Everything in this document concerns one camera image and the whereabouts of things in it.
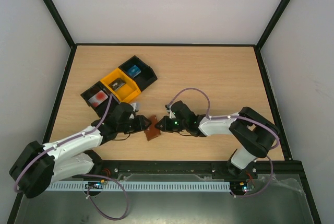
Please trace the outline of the white red card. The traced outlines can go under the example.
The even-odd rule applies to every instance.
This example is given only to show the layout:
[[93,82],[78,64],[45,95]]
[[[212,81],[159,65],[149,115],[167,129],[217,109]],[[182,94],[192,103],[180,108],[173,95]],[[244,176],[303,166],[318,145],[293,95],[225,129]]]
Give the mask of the white red card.
[[97,108],[102,102],[108,99],[108,96],[105,92],[100,90],[95,95],[93,95],[88,102],[93,108]]

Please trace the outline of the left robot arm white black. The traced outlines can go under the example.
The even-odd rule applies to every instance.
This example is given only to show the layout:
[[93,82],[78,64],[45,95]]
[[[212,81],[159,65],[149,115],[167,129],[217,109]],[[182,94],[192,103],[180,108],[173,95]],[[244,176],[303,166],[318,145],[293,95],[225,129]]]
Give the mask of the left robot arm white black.
[[136,113],[135,107],[122,102],[69,137],[52,143],[29,143],[9,171],[15,181],[14,191],[34,198],[57,181],[100,174],[103,160],[94,148],[116,140],[119,133],[129,136],[151,125],[148,118]]

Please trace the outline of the brown leather card holder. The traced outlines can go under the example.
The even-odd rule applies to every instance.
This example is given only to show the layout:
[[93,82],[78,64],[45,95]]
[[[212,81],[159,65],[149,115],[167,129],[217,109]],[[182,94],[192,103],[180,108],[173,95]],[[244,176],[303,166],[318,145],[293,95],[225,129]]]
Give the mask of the brown leather card holder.
[[144,130],[148,142],[161,135],[160,130],[155,127],[155,125],[158,123],[157,116],[152,115],[149,117],[149,120],[151,121],[151,125],[146,130]]

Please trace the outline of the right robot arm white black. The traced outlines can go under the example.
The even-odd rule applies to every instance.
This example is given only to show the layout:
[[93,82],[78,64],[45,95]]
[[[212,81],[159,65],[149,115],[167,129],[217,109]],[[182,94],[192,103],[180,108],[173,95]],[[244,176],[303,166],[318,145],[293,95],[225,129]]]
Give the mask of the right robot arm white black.
[[226,170],[239,178],[246,168],[258,158],[280,145],[279,130],[269,120],[250,107],[243,107],[230,115],[210,116],[195,114],[182,101],[166,107],[169,115],[155,123],[155,128],[166,133],[186,131],[193,137],[233,135],[241,148],[231,155]]

